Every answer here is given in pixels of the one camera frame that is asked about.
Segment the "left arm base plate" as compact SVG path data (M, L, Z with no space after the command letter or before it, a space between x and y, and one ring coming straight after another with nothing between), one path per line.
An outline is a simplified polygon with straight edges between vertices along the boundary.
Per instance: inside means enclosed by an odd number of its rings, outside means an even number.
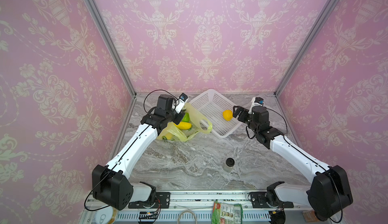
M155 201L149 202L130 202L129 209L168 209L170 207L171 193L170 192L156 192Z

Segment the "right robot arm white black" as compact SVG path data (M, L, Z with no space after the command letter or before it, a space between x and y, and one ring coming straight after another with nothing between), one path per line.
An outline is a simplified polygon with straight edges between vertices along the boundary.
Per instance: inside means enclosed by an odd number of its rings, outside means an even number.
M266 107L258 103L253 103L250 109L234 106L232 114L253 131L253 139L287 160L309 182L308 186L303 186L279 181L268 186L266 199L269 206L283 207L286 202L309 206L324 222L353 203L346 171L315 158L289 140L285 133L271 126Z

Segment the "yellow lemon fruit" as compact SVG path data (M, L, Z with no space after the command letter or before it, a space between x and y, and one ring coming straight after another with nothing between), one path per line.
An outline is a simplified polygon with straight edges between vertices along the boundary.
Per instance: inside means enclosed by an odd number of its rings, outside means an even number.
M231 121L233 119L233 112L231 110L225 110L223 113L222 113L222 116L223 116L223 119L225 121Z

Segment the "long yellow mango fruit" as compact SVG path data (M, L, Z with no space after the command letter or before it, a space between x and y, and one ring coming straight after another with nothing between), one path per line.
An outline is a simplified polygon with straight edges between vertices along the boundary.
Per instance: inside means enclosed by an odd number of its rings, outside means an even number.
M186 123L186 122L180 122L179 124L176 125L176 127L180 130L190 130L192 128L192 124Z

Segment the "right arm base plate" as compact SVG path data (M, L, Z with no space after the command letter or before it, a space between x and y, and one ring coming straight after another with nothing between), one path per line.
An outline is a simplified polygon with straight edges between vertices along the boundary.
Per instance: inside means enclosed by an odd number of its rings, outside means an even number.
M251 202L253 208L294 208L292 202L283 202L276 197L272 192L250 192L248 200Z

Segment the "yellow-green plastic bag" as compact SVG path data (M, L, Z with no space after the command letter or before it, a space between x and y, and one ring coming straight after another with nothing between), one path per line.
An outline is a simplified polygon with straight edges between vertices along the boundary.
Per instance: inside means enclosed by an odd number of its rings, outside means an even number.
M187 117L177 125L168 123L167 127L159 134L157 140L178 140L187 142L198 133L209 134L213 130L213 124L190 103L186 103L183 111Z

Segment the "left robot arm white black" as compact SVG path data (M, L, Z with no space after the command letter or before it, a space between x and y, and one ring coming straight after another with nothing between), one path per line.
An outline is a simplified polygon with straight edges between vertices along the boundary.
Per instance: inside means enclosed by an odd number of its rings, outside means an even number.
M94 199L117 210L123 210L133 202L153 205L156 188L144 182L132 184L129 179L148 146L169 123L179 124L184 118L183 108L187 100L188 96L184 93L175 97L165 92L158 97L157 105L146 112L123 149L108 163L93 169L91 195Z

